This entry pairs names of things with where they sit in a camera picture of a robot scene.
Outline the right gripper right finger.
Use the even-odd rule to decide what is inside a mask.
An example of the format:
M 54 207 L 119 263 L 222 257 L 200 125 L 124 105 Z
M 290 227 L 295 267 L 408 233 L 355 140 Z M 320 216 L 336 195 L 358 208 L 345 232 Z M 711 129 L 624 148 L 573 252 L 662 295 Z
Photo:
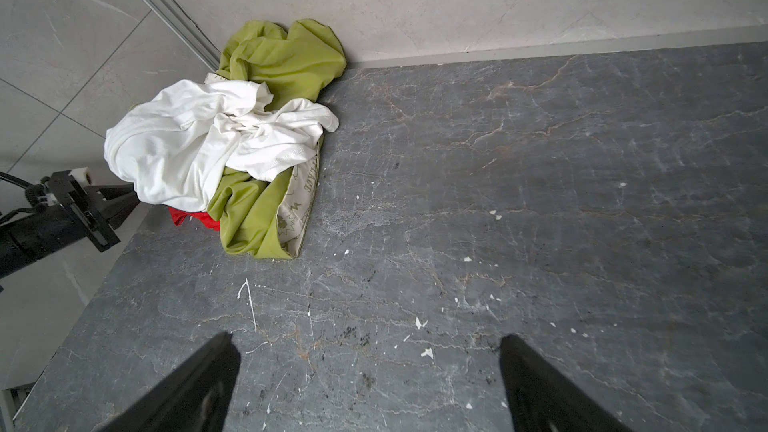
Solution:
M 520 336 L 500 343 L 499 365 L 515 431 L 627 431 Z

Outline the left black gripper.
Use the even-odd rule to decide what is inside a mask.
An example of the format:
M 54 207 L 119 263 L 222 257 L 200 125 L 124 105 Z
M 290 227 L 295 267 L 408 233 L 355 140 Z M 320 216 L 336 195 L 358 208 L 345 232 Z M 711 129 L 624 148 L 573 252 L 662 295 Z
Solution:
M 61 171 L 36 187 L 46 205 L 35 228 L 35 250 L 56 252 L 87 238 L 100 252 L 120 242 L 116 230 L 139 205 L 130 185 L 81 185 Z

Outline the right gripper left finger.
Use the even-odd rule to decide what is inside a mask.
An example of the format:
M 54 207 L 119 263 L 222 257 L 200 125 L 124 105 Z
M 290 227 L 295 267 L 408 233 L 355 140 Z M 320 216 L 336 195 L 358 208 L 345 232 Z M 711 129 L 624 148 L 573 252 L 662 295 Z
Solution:
M 233 334 L 218 333 L 103 429 L 221 431 L 241 360 Z

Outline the red cloth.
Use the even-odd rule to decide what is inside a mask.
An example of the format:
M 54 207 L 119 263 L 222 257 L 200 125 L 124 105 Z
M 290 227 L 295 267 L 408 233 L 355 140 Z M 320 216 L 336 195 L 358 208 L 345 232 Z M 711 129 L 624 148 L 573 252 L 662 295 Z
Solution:
M 186 220 L 197 220 L 209 230 L 219 231 L 220 222 L 213 219 L 207 212 L 185 212 L 168 207 L 171 220 L 175 226 L 181 226 Z

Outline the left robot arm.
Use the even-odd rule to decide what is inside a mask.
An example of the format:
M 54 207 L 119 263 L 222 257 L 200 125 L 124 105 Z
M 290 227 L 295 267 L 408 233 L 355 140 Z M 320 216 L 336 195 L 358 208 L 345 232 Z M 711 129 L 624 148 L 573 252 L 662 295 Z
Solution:
M 31 183 L 3 172 L 27 205 L 1 216 L 3 278 L 82 239 L 100 252 L 120 242 L 116 230 L 139 205 L 130 185 L 95 185 L 86 168 L 55 172 Z

